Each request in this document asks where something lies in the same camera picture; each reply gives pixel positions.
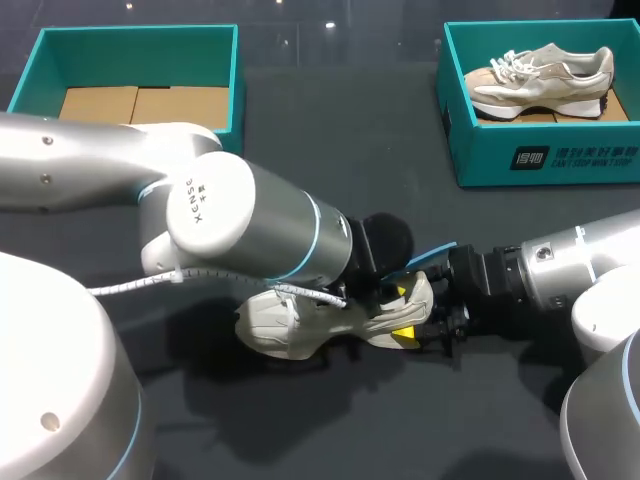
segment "shoe box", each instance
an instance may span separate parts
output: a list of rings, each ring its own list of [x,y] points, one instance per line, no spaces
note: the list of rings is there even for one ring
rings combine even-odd
[[[8,111],[111,124],[190,122],[239,154],[244,92],[235,25],[45,28]]]
[[[615,76],[598,119],[533,110],[478,118],[464,74],[505,52],[549,43],[568,52],[609,47]],[[635,20],[453,22],[444,26],[436,93],[462,187],[640,182],[640,28]]]

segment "teal box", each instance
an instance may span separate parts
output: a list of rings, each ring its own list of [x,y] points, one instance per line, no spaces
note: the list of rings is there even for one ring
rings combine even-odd
[[[436,91],[458,184],[463,187],[640,182],[640,29],[635,20],[447,23]],[[549,43],[614,54],[614,91],[628,122],[478,123],[464,74],[508,50]],[[518,155],[537,160],[516,169]]]
[[[245,85],[237,25],[44,28],[9,112],[57,117],[70,87],[226,87],[225,150],[242,153]]]

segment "shoelace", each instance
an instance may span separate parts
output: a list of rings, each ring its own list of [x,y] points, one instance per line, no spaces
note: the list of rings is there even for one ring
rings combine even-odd
[[[520,57],[527,53],[515,53],[513,50],[509,50],[504,54],[503,58],[499,58],[497,61],[494,58],[491,59],[491,67],[499,83],[507,83],[509,80],[514,81],[516,78],[525,79],[536,74],[536,68],[533,66],[533,57],[529,63],[520,61]]]

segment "table surface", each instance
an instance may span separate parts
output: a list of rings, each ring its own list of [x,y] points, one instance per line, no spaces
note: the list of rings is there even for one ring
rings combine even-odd
[[[245,156],[344,213],[386,211],[419,250],[478,249],[640,207],[638,186],[462,190],[433,64],[247,70]],[[0,215],[0,248],[88,286],[141,275],[135,208]],[[158,421],[157,480],[570,479],[558,410],[579,356],[566,321],[437,352],[329,346],[287,364],[245,350],[222,281],[104,300]]]

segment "sneaker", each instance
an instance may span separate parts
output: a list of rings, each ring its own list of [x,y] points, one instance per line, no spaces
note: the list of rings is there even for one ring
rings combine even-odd
[[[433,290],[424,272],[417,272],[412,280],[407,294],[381,305],[382,313],[374,318],[358,305],[340,310],[270,290],[240,306],[236,335],[252,350],[285,360],[306,360],[337,335],[355,335],[382,348],[419,348],[417,341],[398,333],[427,321]]]
[[[489,118],[511,120],[531,107],[597,118],[613,81],[613,53],[607,47],[568,53],[553,43],[534,51],[511,50],[464,80],[471,103]]]

